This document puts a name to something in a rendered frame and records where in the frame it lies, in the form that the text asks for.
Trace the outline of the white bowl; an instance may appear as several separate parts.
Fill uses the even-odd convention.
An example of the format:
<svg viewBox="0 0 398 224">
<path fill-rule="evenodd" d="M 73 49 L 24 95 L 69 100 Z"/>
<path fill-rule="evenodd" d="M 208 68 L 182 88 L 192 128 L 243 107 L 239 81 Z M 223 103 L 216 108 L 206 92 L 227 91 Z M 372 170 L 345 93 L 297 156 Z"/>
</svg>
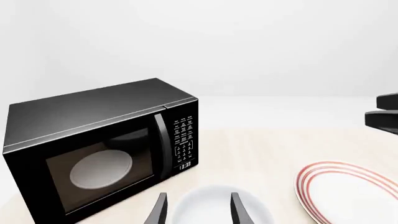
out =
<svg viewBox="0 0 398 224">
<path fill-rule="evenodd" d="M 269 209 L 254 194 L 228 185 L 209 185 L 184 195 L 170 224 L 233 224 L 231 194 L 237 193 L 254 224 L 275 224 Z"/>
</svg>

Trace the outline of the black microwave oven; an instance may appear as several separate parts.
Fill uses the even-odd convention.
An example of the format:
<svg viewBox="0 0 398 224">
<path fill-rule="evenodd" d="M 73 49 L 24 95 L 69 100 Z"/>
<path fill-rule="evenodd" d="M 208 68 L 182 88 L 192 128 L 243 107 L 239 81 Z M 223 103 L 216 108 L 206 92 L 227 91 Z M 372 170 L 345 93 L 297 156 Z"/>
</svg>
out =
<svg viewBox="0 0 398 224">
<path fill-rule="evenodd" d="M 76 224 L 198 164 L 198 99 L 158 78 L 9 106 L 3 157 L 35 224 Z M 85 190 L 73 166 L 105 150 L 129 173 Z"/>
</svg>

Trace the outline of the white plate with red rings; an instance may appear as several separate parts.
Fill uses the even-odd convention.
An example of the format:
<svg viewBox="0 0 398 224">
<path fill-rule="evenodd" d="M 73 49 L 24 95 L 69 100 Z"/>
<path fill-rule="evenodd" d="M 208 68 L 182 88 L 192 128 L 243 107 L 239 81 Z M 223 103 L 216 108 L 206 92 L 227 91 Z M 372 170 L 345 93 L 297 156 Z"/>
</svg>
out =
<svg viewBox="0 0 398 224">
<path fill-rule="evenodd" d="M 398 181 L 356 164 L 304 166 L 294 190 L 317 224 L 398 224 Z"/>
</svg>

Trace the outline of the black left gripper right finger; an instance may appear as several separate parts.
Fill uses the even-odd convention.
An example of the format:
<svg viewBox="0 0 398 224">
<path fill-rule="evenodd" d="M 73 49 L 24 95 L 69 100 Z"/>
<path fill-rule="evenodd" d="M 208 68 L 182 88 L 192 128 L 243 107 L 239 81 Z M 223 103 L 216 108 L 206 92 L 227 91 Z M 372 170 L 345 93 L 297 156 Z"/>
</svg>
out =
<svg viewBox="0 0 398 224">
<path fill-rule="evenodd" d="M 237 192 L 231 193 L 230 210 L 233 224 L 254 224 Z"/>
</svg>

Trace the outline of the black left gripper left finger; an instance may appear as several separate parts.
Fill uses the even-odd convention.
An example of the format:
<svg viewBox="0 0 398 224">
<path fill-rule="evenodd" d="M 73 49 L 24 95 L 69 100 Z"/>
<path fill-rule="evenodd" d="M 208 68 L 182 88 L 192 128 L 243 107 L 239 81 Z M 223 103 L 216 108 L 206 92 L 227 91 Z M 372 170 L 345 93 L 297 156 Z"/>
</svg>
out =
<svg viewBox="0 0 398 224">
<path fill-rule="evenodd" d="M 167 219 L 167 194 L 161 192 L 144 224 L 165 224 Z"/>
</svg>

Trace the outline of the white round microwave turntable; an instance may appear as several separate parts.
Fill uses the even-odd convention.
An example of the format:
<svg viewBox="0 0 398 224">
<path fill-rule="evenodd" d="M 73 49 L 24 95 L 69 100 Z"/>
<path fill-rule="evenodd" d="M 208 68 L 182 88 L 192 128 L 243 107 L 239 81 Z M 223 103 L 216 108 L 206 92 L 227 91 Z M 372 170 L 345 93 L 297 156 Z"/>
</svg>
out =
<svg viewBox="0 0 398 224">
<path fill-rule="evenodd" d="M 70 180 L 81 189 L 101 189 L 119 182 L 131 167 L 132 158 L 128 153 L 117 150 L 99 151 L 77 162 L 70 171 Z"/>
</svg>

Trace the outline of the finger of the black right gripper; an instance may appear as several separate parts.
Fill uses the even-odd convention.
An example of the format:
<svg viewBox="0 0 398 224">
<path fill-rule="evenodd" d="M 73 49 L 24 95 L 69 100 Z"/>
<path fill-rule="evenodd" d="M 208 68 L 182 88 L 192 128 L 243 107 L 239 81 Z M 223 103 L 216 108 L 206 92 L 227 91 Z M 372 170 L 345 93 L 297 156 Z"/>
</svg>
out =
<svg viewBox="0 0 398 224">
<path fill-rule="evenodd" d="M 364 118 L 366 126 L 398 135 L 398 110 L 370 111 Z"/>
<path fill-rule="evenodd" d="M 398 110 L 398 93 L 377 96 L 376 107 L 380 110 Z"/>
</svg>

